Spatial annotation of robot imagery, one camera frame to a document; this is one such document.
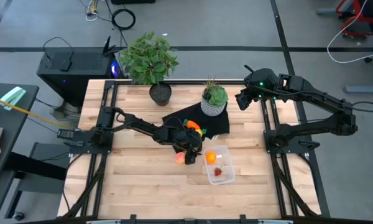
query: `strawberry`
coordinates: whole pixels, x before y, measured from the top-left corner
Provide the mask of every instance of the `strawberry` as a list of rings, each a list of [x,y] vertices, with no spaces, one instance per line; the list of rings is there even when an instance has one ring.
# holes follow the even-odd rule
[[[216,169],[214,170],[214,176],[219,176],[219,175],[221,175],[222,172],[223,172],[223,171],[221,170],[221,168],[216,168]]]

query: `gray floor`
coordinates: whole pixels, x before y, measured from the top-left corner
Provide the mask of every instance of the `gray floor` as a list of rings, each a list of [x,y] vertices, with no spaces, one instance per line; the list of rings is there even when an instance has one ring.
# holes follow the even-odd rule
[[[289,47],[326,47],[340,29],[337,17],[315,14],[317,7],[334,6],[330,0],[277,0]],[[0,12],[5,0],[0,0]],[[101,17],[108,18],[104,2],[98,3]],[[137,16],[136,26],[124,32],[128,42],[144,32],[168,34],[172,46],[264,46],[280,47],[270,1],[267,0],[158,0],[155,4],[127,5]],[[110,23],[86,22],[84,8],[78,0],[13,0],[0,23],[0,47],[41,47],[45,41],[61,36],[77,47],[100,47],[107,36],[119,45],[118,31]],[[49,46],[65,46],[54,41]],[[337,39],[335,47],[373,47],[373,37],[364,42]],[[275,73],[287,73],[281,52],[176,52],[180,65],[172,78],[244,78],[247,70],[268,67]],[[61,98],[35,71],[42,52],[0,53],[0,82],[33,84],[40,87],[38,97],[54,105]],[[361,53],[336,53],[341,60],[354,59]],[[373,101],[373,95],[346,95],[345,85],[373,84],[373,62],[340,65],[326,53],[291,53],[297,75],[315,87],[351,102]],[[308,119],[328,114],[305,105]],[[53,119],[50,108],[35,103],[32,111]],[[350,137],[331,134],[314,136],[321,143],[316,150],[321,177],[332,217],[373,220],[373,114],[356,112],[359,131]],[[14,150],[28,154],[34,142],[60,143],[56,136],[27,121]],[[18,211],[26,221],[54,218],[60,195],[25,194]],[[13,223],[3,220],[0,223]]]

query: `potted plant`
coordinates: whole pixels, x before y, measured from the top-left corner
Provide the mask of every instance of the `potted plant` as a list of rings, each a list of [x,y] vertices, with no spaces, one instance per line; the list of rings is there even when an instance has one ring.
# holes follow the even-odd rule
[[[217,116],[221,114],[228,101],[228,94],[224,87],[217,84],[214,79],[208,80],[203,90],[200,107],[205,115]]]
[[[165,106],[170,100],[172,89],[170,85],[162,83],[164,76],[168,76],[171,69],[174,72],[178,65],[177,56],[170,53],[167,40],[157,37],[154,33],[144,34],[132,45],[122,51],[120,62],[124,65],[124,72],[138,84],[152,85],[150,97],[159,105]]]

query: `wooden table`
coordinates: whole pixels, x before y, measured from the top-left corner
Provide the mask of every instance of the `wooden table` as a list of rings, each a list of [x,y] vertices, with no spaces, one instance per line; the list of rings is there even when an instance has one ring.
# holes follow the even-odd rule
[[[80,129],[95,126],[103,86],[104,80],[90,80]],[[170,103],[160,107],[149,97],[150,86],[121,85],[116,106],[126,113],[161,125],[165,115],[200,102],[204,87],[172,85]],[[161,146],[151,137],[133,130],[122,130],[115,133],[113,151],[107,159],[99,218],[129,219],[131,214],[136,214],[138,219],[238,219],[240,214],[246,214],[247,218],[280,218],[274,173],[262,135],[265,126],[261,105],[253,102],[248,109],[241,111],[233,96],[245,87],[223,87],[229,95],[230,133],[219,135],[216,140],[205,140],[203,149],[226,145],[232,156],[235,181],[211,185],[201,156],[196,158],[196,164],[178,165],[171,146]],[[277,101],[277,108],[281,123],[297,124],[292,101]],[[269,116],[274,128],[272,114]],[[90,155],[86,154],[69,168],[65,193],[71,205],[85,187],[89,163]],[[288,163],[297,192],[313,211],[320,213],[309,166],[294,154],[288,155]],[[288,214],[291,214],[284,188],[283,194]],[[88,214],[91,214],[94,197],[90,199]],[[58,215],[66,211],[62,200]]]

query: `computer tower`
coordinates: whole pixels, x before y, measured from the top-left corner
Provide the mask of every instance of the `computer tower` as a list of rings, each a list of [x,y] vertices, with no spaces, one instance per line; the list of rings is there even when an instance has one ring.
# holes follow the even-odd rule
[[[43,55],[37,75],[67,103],[81,107],[88,80],[124,78],[114,51],[108,52],[108,45],[105,48],[47,49],[49,56]]]

